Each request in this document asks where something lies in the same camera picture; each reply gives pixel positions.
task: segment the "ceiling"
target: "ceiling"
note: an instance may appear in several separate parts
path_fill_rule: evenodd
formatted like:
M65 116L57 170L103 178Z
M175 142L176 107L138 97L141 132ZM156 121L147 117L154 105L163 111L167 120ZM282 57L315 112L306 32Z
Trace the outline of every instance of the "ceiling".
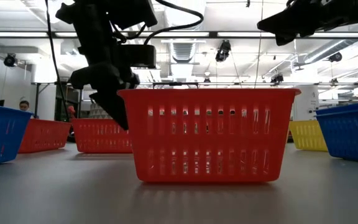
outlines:
M182 0L182 2L194 2L202 0ZM253 1L249 8L246 1L240 0L206 0L204 10L204 22L199 30L205 31L258 31L256 24L261 18L274 15L285 8L287 0ZM72 0L51 1L51 5L61 2L67 4ZM151 30L158 30L168 26L164 14L165 7L153 2L155 15L159 21ZM0 31L43 31L47 30L45 22L44 0L0 0ZM52 19L52 29L56 32L73 32L72 25ZM137 31L141 26L134 26L129 31ZM358 24L340 27L330 32L355 32ZM140 72L143 82L168 80L172 74L172 59L170 44L162 43L167 39L152 39L151 44L157 49L157 64L160 67L158 76L148 75L149 72ZM209 72L212 82L238 82L244 83L270 82L270 77L275 73L282 73L284 82L329 82L338 77L340 82L358 82L358 42L341 50L343 59L340 62L328 62L321 60L311 65L303 66L304 70L297 71L293 63L296 55L307 55L318 50L321 46L331 43L330 39L297 39L288 45L277 47L274 39L228 39L231 43L231 54L225 62L217 63L215 55L222 39L197 39L200 43L195 46L194 65L191 69L191 77L187 81L202 82ZM67 44L77 47L77 40L55 39L55 45L67 48ZM130 44L142 44L143 40L134 40ZM37 47L47 55L50 54L48 39L0 39L0 48L10 47ZM70 76L71 72L85 67L86 60L82 55L57 55L62 76ZM45 55L23 54L21 60L29 63L37 63ZM344 86L341 91L336 88L333 91L345 92L356 86ZM330 89L330 86L320 86L321 89Z

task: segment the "yellow basket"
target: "yellow basket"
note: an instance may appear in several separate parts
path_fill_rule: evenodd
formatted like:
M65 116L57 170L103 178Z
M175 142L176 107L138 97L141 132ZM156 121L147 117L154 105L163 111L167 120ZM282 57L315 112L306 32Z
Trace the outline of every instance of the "yellow basket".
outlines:
M328 151L318 121L291 121L290 130L297 149Z

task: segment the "basket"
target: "basket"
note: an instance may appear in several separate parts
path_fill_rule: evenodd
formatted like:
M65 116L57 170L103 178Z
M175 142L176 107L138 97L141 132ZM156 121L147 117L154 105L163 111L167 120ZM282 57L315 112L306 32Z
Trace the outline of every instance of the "basket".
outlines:
M327 151L318 121L291 121L290 130L297 149Z
M358 161L358 103L316 113L329 154Z
M122 90L145 182L278 179L296 89Z
M31 115L0 106L0 163L16 158Z
M42 152L65 147L71 123L31 119L19 153Z
M73 119L79 152L132 153L128 131L112 119Z

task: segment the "fluorescent light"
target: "fluorescent light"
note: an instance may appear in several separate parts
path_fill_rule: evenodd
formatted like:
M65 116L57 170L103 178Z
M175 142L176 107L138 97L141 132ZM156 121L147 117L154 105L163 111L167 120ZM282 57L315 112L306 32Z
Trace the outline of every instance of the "fluorescent light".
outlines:
M275 37L268 32L218 32L218 37Z
M0 37L48 37L46 32L0 32Z
M141 33L141 37L148 37L152 32L143 32ZM156 37L208 37L209 32L180 32L180 31L170 31L170 32L162 32L161 34L157 34Z
M57 32L55 34L57 37L77 37L75 32Z
M358 32L316 32L310 37L317 37L317 38L330 38L330 37L343 37L343 38L351 38L351 37L358 37Z
M205 40L161 40L163 44L195 44L202 43L205 44Z

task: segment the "person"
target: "person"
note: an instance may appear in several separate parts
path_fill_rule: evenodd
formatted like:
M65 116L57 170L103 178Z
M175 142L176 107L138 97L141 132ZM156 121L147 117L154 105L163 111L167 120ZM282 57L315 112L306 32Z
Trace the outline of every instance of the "person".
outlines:
M30 108L30 103L27 100L22 100L19 103L19 108L21 111L28 111Z

